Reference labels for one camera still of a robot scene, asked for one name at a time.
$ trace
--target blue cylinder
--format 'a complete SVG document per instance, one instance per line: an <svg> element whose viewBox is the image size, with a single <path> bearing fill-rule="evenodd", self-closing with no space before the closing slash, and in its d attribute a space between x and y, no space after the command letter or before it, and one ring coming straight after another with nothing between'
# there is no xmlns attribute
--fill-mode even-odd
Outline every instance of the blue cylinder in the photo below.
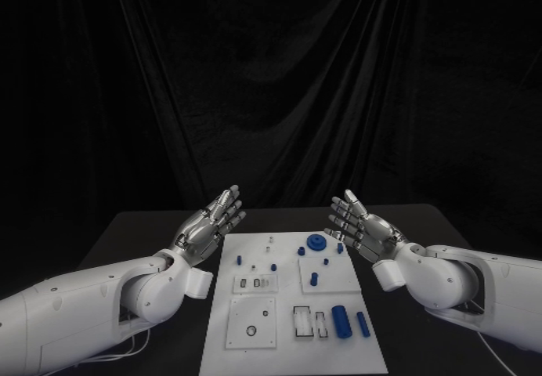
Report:
<svg viewBox="0 0 542 376"><path fill-rule="evenodd" d="M369 326L368 326L368 322L365 321L364 312L358 312L358 321L359 321L359 326L362 327L364 337L365 338L371 337Z"/></svg>
<svg viewBox="0 0 542 376"><path fill-rule="evenodd" d="M319 273L310 275L310 285L316 286L319 284Z"/></svg>
<svg viewBox="0 0 542 376"><path fill-rule="evenodd" d="M346 309L343 305L332 308L333 323L336 324L336 336L339 338L352 337L351 322L348 321Z"/></svg>
<svg viewBox="0 0 542 376"><path fill-rule="evenodd" d="M322 251L326 248L326 245L327 245L326 238L322 235L319 235L317 233L313 233L307 237L307 245L309 245L309 248L313 251Z"/></svg>

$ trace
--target robotic hand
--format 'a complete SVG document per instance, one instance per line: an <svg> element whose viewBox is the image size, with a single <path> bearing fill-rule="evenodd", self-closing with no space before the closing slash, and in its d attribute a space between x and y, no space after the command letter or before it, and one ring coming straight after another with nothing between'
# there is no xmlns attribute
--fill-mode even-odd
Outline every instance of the robotic hand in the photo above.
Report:
<svg viewBox="0 0 542 376"><path fill-rule="evenodd" d="M238 186L182 224L169 249L61 275L0 301L0 375L35 375L90 356L165 322L185 295L206 298L212 273L193 266L245 217ZM121 306L130 315L121 315Z"/></svg>
<svg viewBox="0 0 542 376"><path fill-rule="evenodd" d="M424 248L368 213L351 190L345 198L332 199L340 216L330 220L352 237L325 231L374 263L382 289L407 286L433 316L542 353L542 262L444 245ZM485 309L472 301L479 289L472 265L483 275Z"/></svg>

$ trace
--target robotic arm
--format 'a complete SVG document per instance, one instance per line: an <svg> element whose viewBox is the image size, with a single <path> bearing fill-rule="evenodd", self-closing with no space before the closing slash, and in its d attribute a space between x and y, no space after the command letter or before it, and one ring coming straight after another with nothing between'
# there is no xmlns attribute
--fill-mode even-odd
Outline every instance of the robotic arm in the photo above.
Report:
<svg viewBox="0 0 542 376"><path fill-rule="evenodd" d="M165 322L185 295L206 298L212 273L193 266L245 217L244 211L235 215L238 195L238 186L224 191L153 256L61 275L0 301L0 375L80 363Z"/></svg>
<svg viewBox="0 0 542 376"><path fill-rule="evenodd" d="M368 213L351 190L345 197L333 197L340 216L330 220L352 237L330 229L326 233L374 263L382 289L407 286L433 316L542 353L542 262L444 245L424 248ZM485 310L472 301L479 280L470 265L483 275Z"/></svg>

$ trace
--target hole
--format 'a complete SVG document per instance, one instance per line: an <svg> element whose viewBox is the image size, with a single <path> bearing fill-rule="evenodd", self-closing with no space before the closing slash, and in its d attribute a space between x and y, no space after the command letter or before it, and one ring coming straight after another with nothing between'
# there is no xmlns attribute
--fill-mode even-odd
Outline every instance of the hole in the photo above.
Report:
<svg viewBox="0 0 542 376"><path fill-rule="evenodd" d="M253 337L255 334L257 334L257 327L254 325L251 325L248 328L247 328L247 334Z"/></svg>

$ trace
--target tabletop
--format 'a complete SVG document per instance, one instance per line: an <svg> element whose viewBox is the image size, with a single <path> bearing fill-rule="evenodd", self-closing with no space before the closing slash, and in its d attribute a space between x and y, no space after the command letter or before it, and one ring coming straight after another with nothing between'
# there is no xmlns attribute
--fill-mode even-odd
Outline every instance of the tabletop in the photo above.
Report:
<svg viewBox="0 0 542 376"><path fill-rule="evenodd" d="M469 243L438 209L427 204L368 206L424 246L446 244L469 248ZM234 233L319 231L333 228L330 208L248 209L248 215ZM175 232L192 211L131 211L120 213L91 249L78 269L150 256L170 245ZM222 249L199 264L218 274ZM371 262L349 250L362 286L364 299L391 375L495 374L508 371L493 358L476 332L434 318L411 298L405 287L384 292L371 269ZM88 375L159 374L198 375L206 340L215 281L206 300L186 298L175 316L152 329L144 351L127 359L82 364L58 373ZM139 344L146 334L139 335ZM488 338L495 351L518 374L535 374L542 355L519 350L513 345ZM123 343L110 353L129 350Z"/></svg>

